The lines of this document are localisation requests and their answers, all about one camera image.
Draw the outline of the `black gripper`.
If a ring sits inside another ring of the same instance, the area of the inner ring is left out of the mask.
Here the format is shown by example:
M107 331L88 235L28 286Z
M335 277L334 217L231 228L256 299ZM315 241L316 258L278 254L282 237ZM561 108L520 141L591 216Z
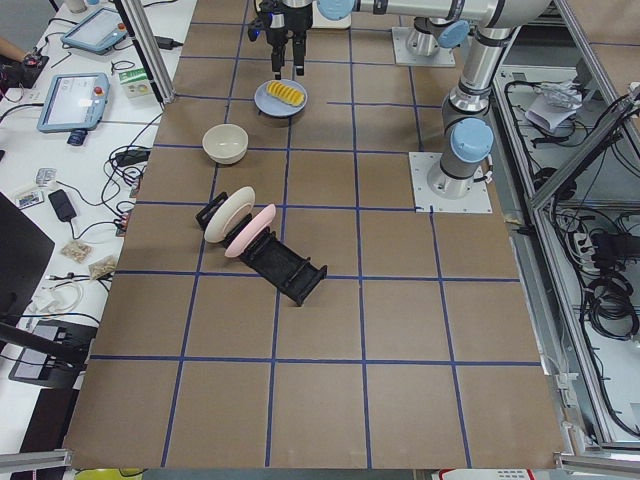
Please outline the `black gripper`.
M256 17L249 24L248 37L255 42L261 32L272 45L271 65L274 78L282 79L285 63L285 44L293 43L295 74L305 74L307 31L313 26L311 1L254 1Z

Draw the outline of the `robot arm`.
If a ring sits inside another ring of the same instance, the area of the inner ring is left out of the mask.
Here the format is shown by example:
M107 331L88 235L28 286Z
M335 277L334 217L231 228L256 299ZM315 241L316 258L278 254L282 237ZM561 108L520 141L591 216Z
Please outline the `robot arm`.
M442 49L459 47L470 32L466 20L415 17L405 46L412 54L430 57Z
M445 122L447 147L434 169L438 179L472 180L476 168L489 155L493 133L482 116L488 108L491 84L509 49L515 31L536 19L547 1L256 1L256 18L249 24L249 39L266 34L272 47L272 71L281 77L286 44L292 43L295 71L304 74L307 31L314 9L338 21L353 12L373 15L409 15L425 20L427 32L440 47L462 44L471 23L476 31L458 84L444 100L444 115L458 113Z

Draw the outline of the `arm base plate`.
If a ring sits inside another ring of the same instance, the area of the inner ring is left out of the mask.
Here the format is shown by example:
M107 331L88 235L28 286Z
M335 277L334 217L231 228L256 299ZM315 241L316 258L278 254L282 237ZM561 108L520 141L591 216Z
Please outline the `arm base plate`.
M448 177L439 152L410 152L415 210L422 213L491 214L485 172L480 165L470 178Z
M453 68L456 64L452 49L440 47L433 35L414 27L393 27L392 40L397 65Z

